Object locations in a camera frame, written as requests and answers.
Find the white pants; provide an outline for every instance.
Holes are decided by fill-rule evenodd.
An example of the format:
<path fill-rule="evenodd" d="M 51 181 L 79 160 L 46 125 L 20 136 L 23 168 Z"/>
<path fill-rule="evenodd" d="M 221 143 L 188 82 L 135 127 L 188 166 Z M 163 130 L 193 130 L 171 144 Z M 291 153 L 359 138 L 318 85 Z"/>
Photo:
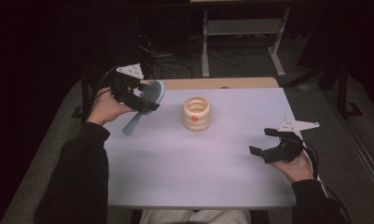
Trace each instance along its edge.
<path fill-rule="evenodd" d="M 250 224 L 249 210 L 143 210 L 140 224 L 179 224 L 185 222 L 210 224 Z"/>

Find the white bracket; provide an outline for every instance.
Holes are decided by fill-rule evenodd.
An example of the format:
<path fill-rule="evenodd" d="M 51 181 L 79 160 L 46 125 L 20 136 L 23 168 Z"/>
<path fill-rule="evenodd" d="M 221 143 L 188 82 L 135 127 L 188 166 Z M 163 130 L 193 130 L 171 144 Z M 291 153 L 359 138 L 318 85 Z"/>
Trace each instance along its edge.
<path fill-rule="evenodd" d="M 133 65 L 128 65 L 124 67 L 119 67 L 117 68 L 117 72 L 130 76 L 130 77 L 135 77 L 138 79 L 144 79 L 143 71 L 141 71 L 140 64 L 133 64 Z"/>
<path fill-rule="evenodd" d="M 305 121 L 299 121 L 299 120 L 285 120 L 279 128 L 277 128 L 278 132 L 298 132 L 313 128 L 320 127 L 320 124 L 318 122 L 310 123 Z"/>

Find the dark background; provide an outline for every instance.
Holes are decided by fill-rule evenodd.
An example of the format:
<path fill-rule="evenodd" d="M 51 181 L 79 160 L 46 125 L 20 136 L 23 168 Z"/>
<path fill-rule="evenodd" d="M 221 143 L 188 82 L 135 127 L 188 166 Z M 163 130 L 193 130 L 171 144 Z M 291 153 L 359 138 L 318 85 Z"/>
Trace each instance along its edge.
<path fill-rule="evenodd" d="M 97 4 L 0 1 L 0 220 L 63 97 L 82 73 L 94 87 L 110 67 L 143 62 L 137 34 L 150 35 L 156 49 L 168 48 L 166 43 L 176 40 L 176 50 L 187 50 L 189 36 L 201 30 L 197 11 L 92 16 L 65 10 L 82 2 Z M 177 26 L 184 29 L 169 34 Z M 366 86 L 374 101 L 374 5 L 349 1 L 293 7 L 286 32 L 312 34 L 301 65 L 314 68 L 333 55 L 344 57 L 349 73 Z"/>

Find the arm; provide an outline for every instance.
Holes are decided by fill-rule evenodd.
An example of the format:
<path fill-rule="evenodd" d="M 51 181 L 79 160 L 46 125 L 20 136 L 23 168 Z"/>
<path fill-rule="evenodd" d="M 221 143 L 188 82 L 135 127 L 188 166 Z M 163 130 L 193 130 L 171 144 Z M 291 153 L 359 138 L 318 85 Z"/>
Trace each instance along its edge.
<path fill-rule="evenodd" d="M 292 208 L 293 224 L 345 224 L 337 202 L 326 197 L 321 182 L 314 180 L 309 158 L 305 153 L 291 162 L 272 163 L 292 183 L 296 205 Z"/>
<path fill-rule="evenodd" d="M 47 191 L 36 208 L 35 223 L 106 223 L 108 159 L 104 142 L 110 133 L 102 126 L 130 111 L 110 92 L 97 98 L 76 139 L 62 146 Z"/>

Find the forearm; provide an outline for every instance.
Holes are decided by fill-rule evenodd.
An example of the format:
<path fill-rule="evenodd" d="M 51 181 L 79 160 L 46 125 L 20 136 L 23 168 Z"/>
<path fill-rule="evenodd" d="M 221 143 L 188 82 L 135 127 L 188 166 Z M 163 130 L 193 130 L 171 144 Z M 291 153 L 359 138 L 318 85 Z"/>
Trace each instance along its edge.
<path fill-rule="evenodd" d="M 82 123 L 77 138 L 63 145 L 35 223 L 106 223 L 108 136 L 105 128 Z"/>
<path fill-rule="evenodd" d="M 293 207 L 293 224 L 346 223 L 337 202 L 328 199 L 317 180 L 302 180 L 292 184 L 297 203 Z"/>

